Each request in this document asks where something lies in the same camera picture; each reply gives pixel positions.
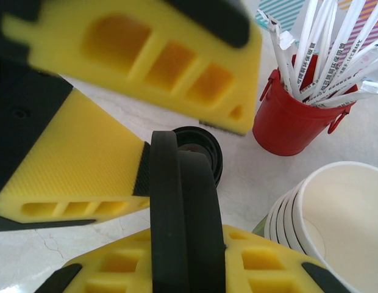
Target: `black rubber strip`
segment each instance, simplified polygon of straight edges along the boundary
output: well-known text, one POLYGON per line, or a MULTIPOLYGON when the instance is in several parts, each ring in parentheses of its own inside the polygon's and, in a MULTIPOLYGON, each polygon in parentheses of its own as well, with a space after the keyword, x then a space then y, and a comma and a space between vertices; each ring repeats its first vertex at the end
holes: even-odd
POLYGON ((94 223, 95 220, 73 220, 58 222, 40 222, 40 223, 19 223, 0 216, 0 232, 41 229, 41 228, 58 228, 69 226, 82 226, 94 223))
POLYGON ((172 131, 152 134, 150 217, 153 293, 189 292, 180 168, 172 131))
POLYGON ((250 18, 240 0, 164 0, 234 48, 250 37, 250 18))
POLYGON ((73 86, 64 79, 30 68, 23 73, 25 68, 14 67, 8 61, 3 61, 0 70, 1 191, 73 86))
POLYGON ((133 195, 150 196, 150 144, 144 142, 133 195))
POLYGON ((191 292, 225 293, 226 246, 218 194, 205 155, 179 152, 191 292))
POLYGON ((233 134, 233 135, 239 136, 239 137, 244 137, 246 135, 246 133, 242 134, 242 133, 233 132, 231 130, 228 130, 228 129, 225 129, 225 128, 222 128, 222 127, 219 127, 219 126, 212 125, 212 124, 205 122, 205 121, 199 121, 199 124, 204 125, 204 126, 209 127, 209 128, 213 128, 215 130, 223 131, 223 132, 228 133, 228 134, 233 134))
POLYGON ((81 269, 81 264, 70 264, 56 270, 35 293, 63 293, 81 269))
POLYGON ((0 0, 0 7, 22 20, 36 22, 42 3, 43 0, 0 0))
POLYGON ((304 262, 301 266, 324 293, 350 293, 328 270, 310 262, 304 262))

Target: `textured yellow surface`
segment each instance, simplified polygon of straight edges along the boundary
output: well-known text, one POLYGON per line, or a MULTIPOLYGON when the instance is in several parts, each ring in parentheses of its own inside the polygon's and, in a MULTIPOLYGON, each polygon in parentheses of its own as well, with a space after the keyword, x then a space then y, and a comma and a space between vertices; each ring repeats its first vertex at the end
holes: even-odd
POLYGON ((240 134, 252 126, 261 35, 235 49, 163 1, 43 1, 36 23, 6 15, 29 63, 240 134))
MULTIPOLYGON (((301 267, 322 266, 260 236, 224 225, 226 293, 322 293, 301 267)), ((152 293, 150 230, 72 259, 83 265, 64 293, 152 293)))
POLYGON ((149 205, 132 196, 144 142, 73 90, 0 193, 21 223, 96 219, 149 205))

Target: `marble surface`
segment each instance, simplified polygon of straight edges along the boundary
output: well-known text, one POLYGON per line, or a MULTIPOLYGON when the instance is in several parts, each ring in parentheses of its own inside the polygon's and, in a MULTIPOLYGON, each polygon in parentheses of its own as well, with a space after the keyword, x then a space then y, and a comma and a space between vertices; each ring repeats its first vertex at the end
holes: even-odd
MULTIPOLYGON (((263 35, 257 98, 276 67, 268 33, 263 31, 263 35)), ((150 141, 153 130, 198 125, 194 119, 72 82, 143 140, 150 141)), ((293 157, 268 153, 251 132, 244 137, 210 132, 220 142, 224 155, 218 187, 223 223, 247 231, 281 195, 323 165, 360 161, 378 167, 378 98, 358 102, 332 135, 323 132, 293 157)), ((146 228, 148 209, 93 226, 0 233, 0 293, 34 292, 69 259, 146 228)))

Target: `paper straw wrapper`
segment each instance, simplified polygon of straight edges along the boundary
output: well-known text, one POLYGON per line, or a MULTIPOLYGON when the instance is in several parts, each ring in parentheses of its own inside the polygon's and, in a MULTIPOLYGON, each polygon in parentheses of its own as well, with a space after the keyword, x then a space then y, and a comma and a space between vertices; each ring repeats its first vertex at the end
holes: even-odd
POLYGON ((281 73, 281 80, 284 83, 287 92, 291 96, 293 96, 290 75, 288 72, 287 62, 285 60, 285 54, 280 47, 280 23, 270 15, 266 15, 265 13, 263 13, 263 11, 261 11, 260 9, 258 9, 258 12, 259 14, 261 14, 262 18, 268 22, 268 29, 273 44, 274 54, 276 55, 277 65, 281 73))
POLYGON ((294 75, 293 66, 292 66, 292 44, 295 43, 295 39, 293 36, 288 32, 282 32, 279 38, 280 48, 283 50, 282 62, 286 63, 288 75, 289 75, 289 82, 292 88, 292 96, 301 101, 300 99, 300 89, 298 87, 298 83, 296 80, 296 76, 294 75))
POLYGON ((362 80, 364 76, 367 74, 372 73, 373 71, 378 70, 378 60, 372 63, 369 67, 360 70, 358 73, 356 73, 353 76, 349 76, 346 79, 337 82, 335 85, 329 87, 325 93, 323 93, 320 96, 316 96, 314 99, 311 99, 307 102, 308 105, 312 105, 314 103, 317 103, 318 101, 322 101, 330 97, 333 93, 342 90, 342 89, 349 89, 352 87, 356 82, 362 80))
POLYGON ((327 19, 326 16, 329 14, 330 8, 332 7, 332 3, 333 3, 333 0, 324 0, 315 18, 315 22, 313 24, 311 34, 308 39, 308 46, 307 46, 308 48, 305 52, 305 56, 302 59, 302 62, 301 62, 302 65, 297 75, 297 82, 298 82, 299 87, 301 86, 303 79, 305 77, 305 74, 307 73, 308 66, 312 59, 312 55, 314 55, 314 52, 315 52, 316 43, 318 42, 319 37, 322 33, 323 26, 327 19))
POLYGON ((318 108, 335 108, 350 105, 361 99, 368 99, 374 96, 378 96, 378 83, 364 81, 361 89, 354 93, 348 93, 347 95, 337 96, 335 98, 327 99, 313 104, 313 107, 318 108))
POLYGON ((304 24, 303 28, 301 31, 300 35, 300 42, 299 42, 299 47, 298 51, 296 53, 296 59, 294 61, 294 75, 295 77, 298 77, 299 75, 299 70, 301 68, 301 65, 304 60, 304 53, 307 51, 307 43, 308 43, 308 38, 311 33, 311 27, 313 23, 313 19, 315 16, 315 10, 316 6, 318 5, 318 0, 310 0, 308 7, 307 7, 307 12, 305 14, 304 18, 304 24))
POLYGON ((353 57, 360 51, 362 44, 364 44, 366 38, 368 38, 368 35, 372 31, 377 21, 378 21, 378 3, 376 4, 375 8, 371 12, 363 28, 358 33, 357 38, 354 40, 353 45, 351 46, 348 54, 346 55, 344 61, 342 62, 342 65, 340 66, 337 76, 340 76, 343 72, 346 71, 348 66, 351 64, 353 57))
MULTIPOLYGON (((338 77, 337 79, 333 80, 332 83, 331 83, 331 85, 334 85, 337 82, 345 79, 348 76, 348 73, 356 73, 356 72, 358 72, 358 71, 366 68, 373 61, 375 61, 377 58, 378 58, 378 46, 375 47, 375 48, 373 48, 373 49, 371 49, 370 51, 366 52, 361 57, 359 57, 358 60, 355 61, 355 63, 353 63, 352 65, 350 65, 348 67, 348 70, 346 70, 340 77, 338 77)), ((312 95, 312 93, 313 93, 313 91, 315 89, 315 85, 318 83, 318 81, 319 80, 314 81, 313 83, 311 83, 310 85, 306 86, 304 89, 302 89, 300 91, 301 99, 302 100, 305 100, 310 95, 312 95)))
POLYGON ((346 43, 349 40, 349 36, 353 30, 355 22, 358 20, 360 12, 365 4, 364 0, 353 0, 350 5, 345 19, 341 25, 340 31, 333 43, 333 47, 327 58, 326 64, 323 68, 323 72, 319 78, 318 84, 316 85, 313 94, 310 99, 315 96, 321 96, 326 90, 327 86, 331 83, 333 76, 337 72, 337 64, 340 60, 343 50, 345 49, 346 43))
POLYGON ((321 47, 318 54, 318 61, 315 67, 315 73, 313 75, 313 80, 317 80, 323 71, 324 64, 327 60, 327 53, 329 52, 331 45, 331 35, 334 27, 335 17, 337 15, 338 4, 333 1, 332 7, 330 9, 329 16, 327 17, 324 29, 322 31, 321 47))

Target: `red bucket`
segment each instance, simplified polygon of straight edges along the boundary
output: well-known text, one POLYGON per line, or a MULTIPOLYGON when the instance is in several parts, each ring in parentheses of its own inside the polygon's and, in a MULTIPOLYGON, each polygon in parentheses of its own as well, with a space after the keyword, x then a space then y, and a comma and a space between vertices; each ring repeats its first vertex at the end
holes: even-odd
MULTIPOLYGON (((313 80, 317 58, 314 55, 310 62, 302 89, 313 80)), ((347 93, 357 89, 354 85, 347 93)), ((332 133, 354 104, 331 109, 305 105, 284 89, 277 69, 270 74, 260 101, 262 103, 254 118, 252 132, 261 147, 279 156, 300 153, 329 125, 327 133, 332 133)))

